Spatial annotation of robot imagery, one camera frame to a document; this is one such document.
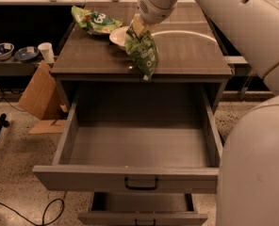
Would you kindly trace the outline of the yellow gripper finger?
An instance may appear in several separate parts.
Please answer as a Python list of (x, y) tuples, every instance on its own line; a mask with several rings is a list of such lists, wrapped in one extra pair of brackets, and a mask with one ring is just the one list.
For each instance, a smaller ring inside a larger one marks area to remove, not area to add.
[(155, 28), (155, 24), (147, 24), (141, 17), (139, 13), (136, 13), (133, 17), (132, 21), (133, 30), (136, 35), (140, 38), (142, 37), (147, 31), (150, 31)]

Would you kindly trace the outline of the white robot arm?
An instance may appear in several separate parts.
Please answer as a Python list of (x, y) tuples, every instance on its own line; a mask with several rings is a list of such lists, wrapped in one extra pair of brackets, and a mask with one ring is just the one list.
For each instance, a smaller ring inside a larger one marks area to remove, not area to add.
[[(195, 0), (239, 51), (271, 99), (247, 112), (225, 140), (216, 226), (279, 226), (279, 4), (274, 0)], [(148, 24), (170, 16), (177, 0), (139, 0)]]

